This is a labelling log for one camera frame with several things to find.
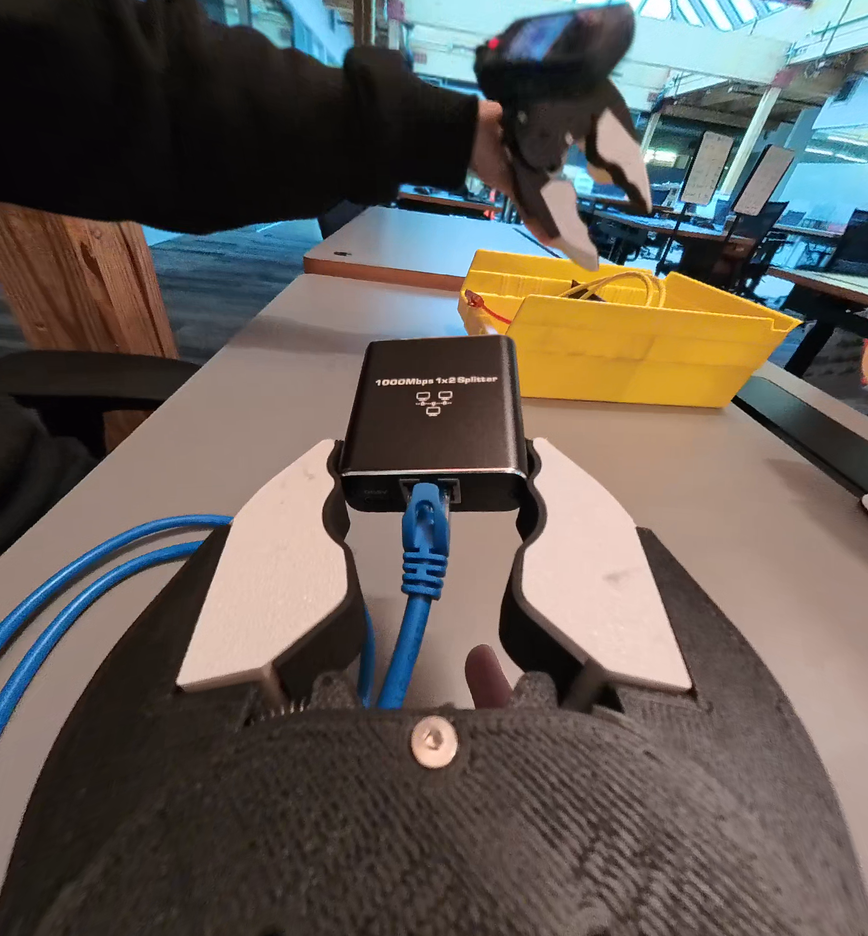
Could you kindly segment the wooden post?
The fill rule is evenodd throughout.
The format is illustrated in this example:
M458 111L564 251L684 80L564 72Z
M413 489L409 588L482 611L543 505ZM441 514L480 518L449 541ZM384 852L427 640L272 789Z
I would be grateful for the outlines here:
M0 290L30 350L180 359L140 225L0 203ZM149 415L104 416L108 451Z

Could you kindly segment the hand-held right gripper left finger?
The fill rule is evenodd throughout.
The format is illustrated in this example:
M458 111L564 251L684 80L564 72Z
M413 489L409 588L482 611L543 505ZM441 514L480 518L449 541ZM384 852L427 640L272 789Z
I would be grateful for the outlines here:
M367 620L340 448L318 442L236 514L178 672L184 692L258 683L309 694L357 661Z

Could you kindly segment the white wood-edged table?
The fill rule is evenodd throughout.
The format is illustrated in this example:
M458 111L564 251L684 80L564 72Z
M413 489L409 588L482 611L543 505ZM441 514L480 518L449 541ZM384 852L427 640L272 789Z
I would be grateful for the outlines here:
M371 207L303 259L306 274L457 291L478 250L557 256L521 226Z

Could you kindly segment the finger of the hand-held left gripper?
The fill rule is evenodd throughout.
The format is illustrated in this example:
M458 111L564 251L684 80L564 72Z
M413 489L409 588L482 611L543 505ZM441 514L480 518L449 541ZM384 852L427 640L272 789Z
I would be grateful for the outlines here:
M541 233L551 247L585 271L599 269L598 250L579 215L577 194L569 180L514 162L513 200L523 221Z
M651 214L653 204L647 165L630 114L623 105L608 104L592 118L585 154L594 182L615 185L640 214Z

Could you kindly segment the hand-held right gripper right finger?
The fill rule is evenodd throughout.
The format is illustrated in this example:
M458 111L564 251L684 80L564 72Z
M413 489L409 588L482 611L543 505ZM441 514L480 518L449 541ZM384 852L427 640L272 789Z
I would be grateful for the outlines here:
M591 474L545 438L528 440L498 621L502 648L558 694L630 687L688 694L694 684L637 526Z

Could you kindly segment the person's left hand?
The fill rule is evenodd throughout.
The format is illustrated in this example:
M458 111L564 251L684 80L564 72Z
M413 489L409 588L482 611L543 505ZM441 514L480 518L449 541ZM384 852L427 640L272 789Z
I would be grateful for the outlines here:
M497 102L487 99L480 99L477 104L469 171L487 187L507 196L520 219L525 221L525 211L514 194L511 159L503 142L502 108Z

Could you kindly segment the yellow plastic bin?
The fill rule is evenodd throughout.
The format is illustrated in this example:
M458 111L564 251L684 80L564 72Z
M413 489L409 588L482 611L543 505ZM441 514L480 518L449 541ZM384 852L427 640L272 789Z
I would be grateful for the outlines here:
M526 399L715 410L800 324L680 273L482 249L458 311L513 341Z

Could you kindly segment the standing whiteboard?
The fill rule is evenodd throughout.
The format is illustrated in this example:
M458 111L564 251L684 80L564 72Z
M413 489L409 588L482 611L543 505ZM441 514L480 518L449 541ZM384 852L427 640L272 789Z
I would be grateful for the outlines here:
M752 217L759 215L791 168L794 158L793 149L773 144L764 147L738 194L731 199L728 212Z
M713 131L701 135L678 194L682 205L709 205L717 191L733 143L732 136Z

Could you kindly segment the black network splitter box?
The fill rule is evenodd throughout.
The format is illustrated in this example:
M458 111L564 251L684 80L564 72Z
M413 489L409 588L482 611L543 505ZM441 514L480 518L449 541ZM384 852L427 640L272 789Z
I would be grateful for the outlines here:
M513 341L370 343L336 470L361 512L401 512L419 483L452 512L516 511L530 466Z

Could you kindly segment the person's right hand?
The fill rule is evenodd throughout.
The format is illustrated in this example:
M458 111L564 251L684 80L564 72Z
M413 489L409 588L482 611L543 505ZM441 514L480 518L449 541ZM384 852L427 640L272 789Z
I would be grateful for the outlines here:
M491 646L484 643L470 650L464 675L475 709L501 709L511 700L512 686Z

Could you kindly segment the wooden background desk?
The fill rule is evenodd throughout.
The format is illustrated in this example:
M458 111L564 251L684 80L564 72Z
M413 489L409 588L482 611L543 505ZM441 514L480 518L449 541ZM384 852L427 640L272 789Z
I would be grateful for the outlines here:
M768 275L815 294L826 295L868 308L868 277L821 271L796 271L777 266Z

